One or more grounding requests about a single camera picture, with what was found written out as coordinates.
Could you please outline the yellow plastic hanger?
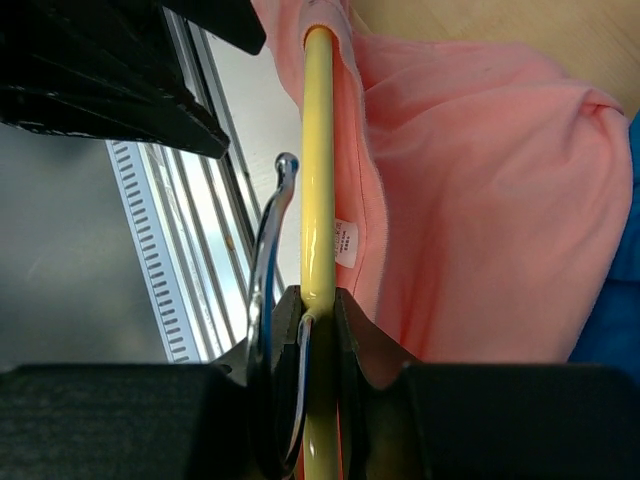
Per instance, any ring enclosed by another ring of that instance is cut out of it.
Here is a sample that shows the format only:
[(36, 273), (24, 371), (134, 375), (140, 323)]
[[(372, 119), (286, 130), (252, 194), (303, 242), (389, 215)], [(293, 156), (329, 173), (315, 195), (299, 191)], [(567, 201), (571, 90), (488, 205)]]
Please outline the yellow plastic hanger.
[(301, 190), (302, 317), (300, 378), (305, 381), (302, 442), (297, 462), (307, 479), (340, 478), (337, 379), (334, 364), (334, 37), (314, 25), (304, 39), (302, 156), (280, 154), (278, 184), (256, 238), (247, 305), (247, 345), (266, 351), (280, 232), (294, 190)]

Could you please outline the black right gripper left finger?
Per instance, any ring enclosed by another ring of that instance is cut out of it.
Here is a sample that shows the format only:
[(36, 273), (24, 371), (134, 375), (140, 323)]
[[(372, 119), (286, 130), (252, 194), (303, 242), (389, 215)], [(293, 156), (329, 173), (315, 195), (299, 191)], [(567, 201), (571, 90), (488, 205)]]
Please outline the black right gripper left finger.
[(289, 286), (270, 315), (266, 351), (245, 341), (213, 362), (216, 479), (288, 479), (304, 427), (305, 381), (300, 378), (300, 288)]

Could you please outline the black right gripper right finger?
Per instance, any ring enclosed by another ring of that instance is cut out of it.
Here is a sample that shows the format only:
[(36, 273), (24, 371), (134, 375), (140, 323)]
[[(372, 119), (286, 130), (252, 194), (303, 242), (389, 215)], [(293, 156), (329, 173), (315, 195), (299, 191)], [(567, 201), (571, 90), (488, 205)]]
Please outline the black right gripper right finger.
[(417, 359), (336, 290), (339, 420), (348, 479), (428, 479), (428, 425)]

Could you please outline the pink t-shirt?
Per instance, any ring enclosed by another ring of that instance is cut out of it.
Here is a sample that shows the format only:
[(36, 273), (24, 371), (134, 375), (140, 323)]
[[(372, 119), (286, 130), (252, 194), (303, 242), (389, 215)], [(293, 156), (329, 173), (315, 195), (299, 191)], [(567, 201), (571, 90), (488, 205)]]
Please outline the pink t-shirt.
[(567, 360), (629, 216), (621, 106), (525, 45), (363, 35), (344, 1), (255, 7), (295, 102), (312, 28), (336, 38), (339, 286), (425, 361)]

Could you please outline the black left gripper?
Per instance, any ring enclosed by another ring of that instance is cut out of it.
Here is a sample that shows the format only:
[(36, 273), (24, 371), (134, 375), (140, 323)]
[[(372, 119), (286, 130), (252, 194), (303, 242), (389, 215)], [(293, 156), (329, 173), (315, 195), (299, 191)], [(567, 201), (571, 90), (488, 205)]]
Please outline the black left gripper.
[(43, 135), (220, 145), (179, 77), (165, 10), (251, 55), (266, 41), (248, 1), (4, 1), (2, 123)]

